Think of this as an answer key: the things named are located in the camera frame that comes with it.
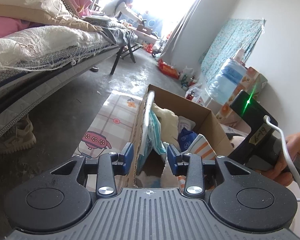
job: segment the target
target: cartoon lantern print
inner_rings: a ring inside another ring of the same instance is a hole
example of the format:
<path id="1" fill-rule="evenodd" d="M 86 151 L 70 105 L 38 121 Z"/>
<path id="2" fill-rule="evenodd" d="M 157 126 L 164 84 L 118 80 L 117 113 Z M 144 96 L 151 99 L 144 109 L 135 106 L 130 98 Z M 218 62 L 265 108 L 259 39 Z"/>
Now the cartoon lantern print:
<path id="1" fill-rule="evenodd" d="M 80 144 L 82 144 L 82 142 L 85 143 L 85 147 L 80 146 Z M 87 131 L 84 136 L 82 137 L 81 143 L 78 146 L 78 150 L 79 147 L 80 148 L 86 148 L 89 152 L 81 152 L 81 154 L 84 154 L 86 157 L 91 158 L 91 150 L 92 149 L 99 149 L 97 155 L 99 156 L 100 154 L 102 154 L 102 152 L 108 147 L 108 149 L 111 149 L 111 145 L 110 143 L 107 141 L 106 137 L 104 137 L 103 135 L 96 133 L 96 132 L 92 132 L 92 131 Z"/>

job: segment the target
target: teal floral fabric on wall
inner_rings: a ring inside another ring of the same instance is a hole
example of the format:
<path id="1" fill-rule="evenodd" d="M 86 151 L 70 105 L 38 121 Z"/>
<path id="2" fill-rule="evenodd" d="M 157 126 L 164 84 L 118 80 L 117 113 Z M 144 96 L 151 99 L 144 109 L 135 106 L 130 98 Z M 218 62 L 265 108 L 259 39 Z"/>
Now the teal floral fabric on wall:
<path id="1" fill-rule="evenodd" d="M 240 48 L 245 50 L 243 62 L 262 33 L 265 20 L 229 19 L 214 39 L 209 50 L 199 59 L 201 71 L 209 84 L 227 58 Z"/>

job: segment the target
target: silver screw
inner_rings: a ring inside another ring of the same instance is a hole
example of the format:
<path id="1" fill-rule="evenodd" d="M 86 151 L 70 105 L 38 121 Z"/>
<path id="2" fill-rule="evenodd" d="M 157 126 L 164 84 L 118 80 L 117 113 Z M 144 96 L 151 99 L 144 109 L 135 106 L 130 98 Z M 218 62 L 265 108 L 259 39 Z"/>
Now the silver screw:
<path id="1" fill-rule="evenodd" d="M 114 189 L 112 187 L 105 186 L 105 187 L 99 188 L 98 192 L 103 195 L 109 195 L 114 192 Z"/>
<path id="2" fill-rule="evenodd" d="M 190 194 L 200 194 L 202 192 L 202 188 L 198 186 L 191 186 L 187 188 L 187 192 Z"/>

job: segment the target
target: beige bedding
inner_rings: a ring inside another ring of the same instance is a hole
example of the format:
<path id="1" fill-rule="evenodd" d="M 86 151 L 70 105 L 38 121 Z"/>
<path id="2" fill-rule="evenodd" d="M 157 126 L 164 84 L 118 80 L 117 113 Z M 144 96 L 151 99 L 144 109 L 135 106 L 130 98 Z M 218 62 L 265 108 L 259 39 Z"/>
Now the beige bedding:
<path id="1" fill-rule="evenodd" d="M 71 16 L 61 0 L 0 0 L 0 16 L 87 32 L 101 31 L 100 27 Z"/>

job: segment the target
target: woman's hand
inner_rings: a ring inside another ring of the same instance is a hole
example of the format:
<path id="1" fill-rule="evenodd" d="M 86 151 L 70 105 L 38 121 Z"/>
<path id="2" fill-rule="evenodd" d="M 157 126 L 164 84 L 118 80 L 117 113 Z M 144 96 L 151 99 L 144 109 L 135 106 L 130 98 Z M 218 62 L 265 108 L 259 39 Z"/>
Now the woman's hand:
<path id="1" fill-rule="evenodd" d="M 285 141 L 291 159 L 294 161 L 296 155 L 300 154 L 300 132 L 288 136 Z M 268 171 L 262 171 L 261 174 L 283 186 L 288 186 L 292 183 L 293 177 L 290 172 L 281 173 L 286 165 L 283 153 L 281 153 L 274 168 Z"/>

